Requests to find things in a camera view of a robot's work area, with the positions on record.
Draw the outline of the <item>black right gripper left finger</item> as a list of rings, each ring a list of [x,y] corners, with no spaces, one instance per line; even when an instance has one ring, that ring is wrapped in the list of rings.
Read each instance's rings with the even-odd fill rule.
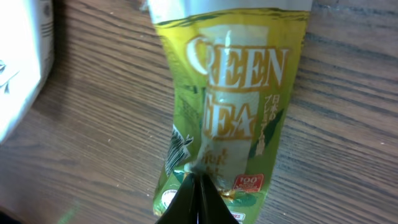
[[[165,213],[155,224],[197,224],[198,180],[189,174],[182,182]]]

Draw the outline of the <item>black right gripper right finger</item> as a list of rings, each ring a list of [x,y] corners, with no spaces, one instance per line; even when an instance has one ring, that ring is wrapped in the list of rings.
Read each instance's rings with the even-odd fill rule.
[[[199,177],[199,224],[239,224],[208,175]]]

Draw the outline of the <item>green tea drink carton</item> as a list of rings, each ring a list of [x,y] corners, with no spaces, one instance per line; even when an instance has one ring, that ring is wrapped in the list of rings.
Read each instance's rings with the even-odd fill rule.
[[[239,223],[263,206],[297,74],[309,0],[150,0],[174,80],[169,150],[153,211],[208,175]]]

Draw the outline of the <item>white tube with gold cap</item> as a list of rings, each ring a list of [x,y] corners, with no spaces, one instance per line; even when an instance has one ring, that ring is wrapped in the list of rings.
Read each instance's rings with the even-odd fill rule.
[[[1,0],[1,144],[41,91],[54,62],[52,0]]]

